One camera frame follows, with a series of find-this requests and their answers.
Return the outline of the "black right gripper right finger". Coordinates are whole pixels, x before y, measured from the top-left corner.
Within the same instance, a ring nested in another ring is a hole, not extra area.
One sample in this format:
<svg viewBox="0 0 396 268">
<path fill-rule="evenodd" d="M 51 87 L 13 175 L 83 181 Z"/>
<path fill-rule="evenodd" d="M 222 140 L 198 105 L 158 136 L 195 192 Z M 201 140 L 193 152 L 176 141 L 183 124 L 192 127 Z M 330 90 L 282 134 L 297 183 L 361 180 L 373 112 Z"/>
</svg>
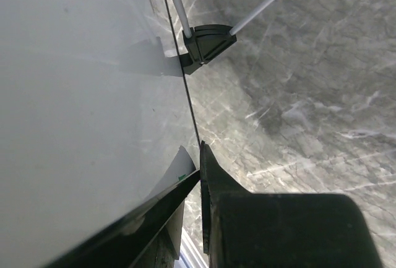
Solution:
<svg viewBox="0 0 396 268">
<path fill-rule="evenodd" d="M 250 192 L 206 143 L 200 188 L 210 267 L 382 267 L 360 208 L 344 194 Z"/>
</svg>

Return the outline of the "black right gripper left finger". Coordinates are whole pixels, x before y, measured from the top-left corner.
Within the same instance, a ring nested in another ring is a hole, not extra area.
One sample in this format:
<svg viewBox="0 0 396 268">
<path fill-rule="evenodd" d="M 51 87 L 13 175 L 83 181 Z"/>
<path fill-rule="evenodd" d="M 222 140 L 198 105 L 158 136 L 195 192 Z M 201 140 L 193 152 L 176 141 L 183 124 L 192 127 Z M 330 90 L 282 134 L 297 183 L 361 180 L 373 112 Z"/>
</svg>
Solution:
<svg viewBox="0 0 396 268">
<path fill-rule="evenodd" d="M 134 265 L 199 180 L 193 171 L 46 267 Z"/>
</svg>

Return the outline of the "white whiteboard black frame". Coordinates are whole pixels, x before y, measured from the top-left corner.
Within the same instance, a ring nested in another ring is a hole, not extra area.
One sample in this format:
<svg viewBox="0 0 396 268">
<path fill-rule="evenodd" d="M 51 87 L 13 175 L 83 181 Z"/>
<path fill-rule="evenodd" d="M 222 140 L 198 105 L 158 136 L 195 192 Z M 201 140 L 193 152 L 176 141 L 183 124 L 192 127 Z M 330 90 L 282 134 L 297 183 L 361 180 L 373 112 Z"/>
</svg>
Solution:
<svg viewBox="0 0 396 268">
<path fill-rule="evenodd" d="M 186 173 L 169 0 L 1 0 L 1 266 L 43 267 Z"/>
</svg>

